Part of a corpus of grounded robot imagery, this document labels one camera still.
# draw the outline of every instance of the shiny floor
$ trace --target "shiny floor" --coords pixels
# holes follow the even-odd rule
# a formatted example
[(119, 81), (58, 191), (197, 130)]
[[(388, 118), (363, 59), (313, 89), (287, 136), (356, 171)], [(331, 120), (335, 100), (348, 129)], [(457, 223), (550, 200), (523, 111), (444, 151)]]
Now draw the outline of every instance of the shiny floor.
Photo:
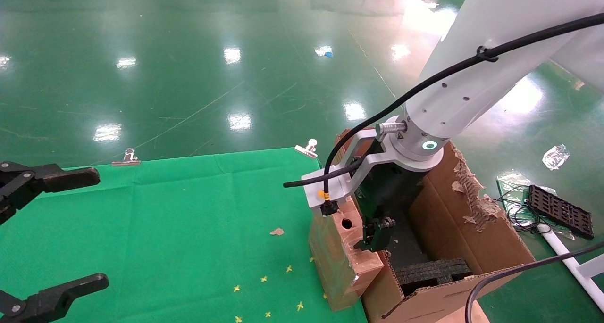
[[(324, 161), (335, 134), (417, 82), (463, 1), (0, 0), (0, 156), (86, 166), (127, 147), (152, 160), (315, 138)], [(545, 63), (454, 141), (488, 194), (522, 173), (591, 211), (601, 240), (603, 97)], [(560, 144), (570, 158), (550, 171)], [(493, 323), (602, 320), (562, 265), (481, 303)]]

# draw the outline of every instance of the black plastic tray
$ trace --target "black plastic tray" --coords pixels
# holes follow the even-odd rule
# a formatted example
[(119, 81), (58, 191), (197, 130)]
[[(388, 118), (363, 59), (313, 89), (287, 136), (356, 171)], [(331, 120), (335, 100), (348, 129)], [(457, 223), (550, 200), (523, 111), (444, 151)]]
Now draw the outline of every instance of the black plastic tray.
[(594, 239), (591, 213), (547, 192), (539, 186), (528, 187), (527, 205), (539, 214), (563, 225), (585, 239)]

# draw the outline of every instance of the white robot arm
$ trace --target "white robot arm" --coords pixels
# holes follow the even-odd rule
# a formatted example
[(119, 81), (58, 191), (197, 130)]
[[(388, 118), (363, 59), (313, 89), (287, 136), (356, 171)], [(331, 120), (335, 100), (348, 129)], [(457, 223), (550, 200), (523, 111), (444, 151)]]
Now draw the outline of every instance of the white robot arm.
[[(337, 211), (337, 203), (358, 193), (361, 185), (373, 191), (379, 190), (380, 183), (386, 186), (392, 179), (385, 177), (384, 171), (372, 175), (376, 166), (395, 166), (390, 170), (398, 175), (398, 192), (416, 185), (440, 162), (442, 147), (526, 74), (555, 56), (567, 43), (602, 43), (604, 39), (593, 37), (604, 33), (578, 31), (604, 23), (602, 11), (604, 0), (466, 0), (421, 72), (422, 83), (414, 87), (419, 89), (417, 95), (405, 102), (400, 115), (376, 125), (375, 130), (360, 130), (375, 121), (372, 119), (353, 130), (353, 141), (345, 157), (328, 170), (338, 171), (356, 162), (356, 171), (332, 177), (328, 182), (304, 185), (309, 207), (329, 215)], [(582, 41), (582, 37), (589, 37), (589, 41)], [(567, 54), (567, 48), (561, 53)], [(359, 158), (357, 152), (364, 141), (373, 144)], [(320, 178), (325, 172), (315, 171), (302, 179)], [(386, 216), (388, 197), (380, 191), (377, 196), (369, 196), (378, 199), (369, 205), (372, 209), (361, 206), (366, 233), (358, 248), (381, 250), (386, 248), (389, 237), (380, 231), (387, 231), (394, 223)]]

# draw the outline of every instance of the green tablecloth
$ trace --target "green tablecloth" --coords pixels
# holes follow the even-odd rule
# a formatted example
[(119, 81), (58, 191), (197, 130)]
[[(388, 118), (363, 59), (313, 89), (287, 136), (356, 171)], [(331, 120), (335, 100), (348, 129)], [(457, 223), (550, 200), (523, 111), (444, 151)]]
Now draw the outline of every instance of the green tablecloth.
[(0, 289), (106, 273), (64, 323), (366, 323), (360, 302), (330, 310), (304, 192), (281, 187), (317, 168), (293, 149), (99, 166), (101, 184), (43, 194), (0, 227)]

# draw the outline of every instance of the metal binder clip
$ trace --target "metal binder clip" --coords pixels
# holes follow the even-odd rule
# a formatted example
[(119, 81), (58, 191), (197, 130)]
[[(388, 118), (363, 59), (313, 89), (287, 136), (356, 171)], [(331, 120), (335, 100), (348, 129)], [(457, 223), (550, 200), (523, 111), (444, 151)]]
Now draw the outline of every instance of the metal binder clip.
[(306, 147), (296, 145), (294, 149), (305, 156), (317, 159), (317, 154), (315, 153), (315, 151), (317, 151), (317, 148), (315, 146), (317, 146), (317, 140), (309, 140), (308, 145), (306, 145)]
[(124, 160), (112, 162), (111, 166), (139, 166), (140, 164), (140, 160), (134, 155), (134, 149), (129, 147), (124, 153)]

